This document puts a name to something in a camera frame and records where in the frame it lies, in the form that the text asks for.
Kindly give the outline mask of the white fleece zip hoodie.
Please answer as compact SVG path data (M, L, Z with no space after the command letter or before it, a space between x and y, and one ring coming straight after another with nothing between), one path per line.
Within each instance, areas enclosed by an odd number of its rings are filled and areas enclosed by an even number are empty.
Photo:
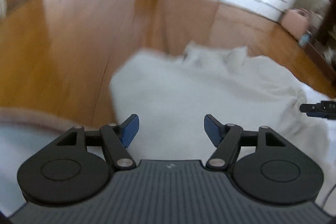
M269 57L248 56L244 47L190 44L179 57L139 51L114 74L109 89L119 121L139 116L129 147L136 160L206 161L215 149L203 129L207 114L245 130L269 126L313 160L327 158L327 123L299 111L306 86Z

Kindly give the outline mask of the dark wooden desk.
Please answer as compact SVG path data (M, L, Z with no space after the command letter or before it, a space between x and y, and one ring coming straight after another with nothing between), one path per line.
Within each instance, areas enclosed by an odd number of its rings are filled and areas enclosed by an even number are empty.
M305 47L305 52L335 88L335 0L329 1L321 26Z

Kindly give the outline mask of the blue spray bottle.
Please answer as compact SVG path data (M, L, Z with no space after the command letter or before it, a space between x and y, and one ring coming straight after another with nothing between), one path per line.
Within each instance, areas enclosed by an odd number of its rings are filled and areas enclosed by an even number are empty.
M301 47L301 48L305 48L306 45L310 42L310 39L311 39L311 32L310 31L307 31L303 36L301 36L301 38L299 39L298 41L298 45Z

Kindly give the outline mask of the pink small suitcase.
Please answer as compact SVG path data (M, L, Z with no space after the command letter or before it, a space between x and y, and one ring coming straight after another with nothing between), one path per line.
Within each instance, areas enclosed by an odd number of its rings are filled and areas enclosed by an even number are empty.
M288 9L280 20L280 26L299 40L310 25L310 12L306 9Z

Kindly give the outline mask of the checkered grey pink rug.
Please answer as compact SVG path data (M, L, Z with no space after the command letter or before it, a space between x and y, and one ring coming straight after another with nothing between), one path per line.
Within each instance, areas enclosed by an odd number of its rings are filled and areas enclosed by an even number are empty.
M262 84L257 89L232 83L169 84L152 89L114 85L111 91L118 119L139 116L139 132L128 149L136 163L206 161L215 150L203 129L206 114L247 130L267 125L321 166L325 182L317 202L335 213L335 123L309 118L298 109L302 103L325 100L325 94L298 81ZM65 121L32 111L6 114L1 124L1 210L5 215L24 203L16 178L19 166L69 127Z

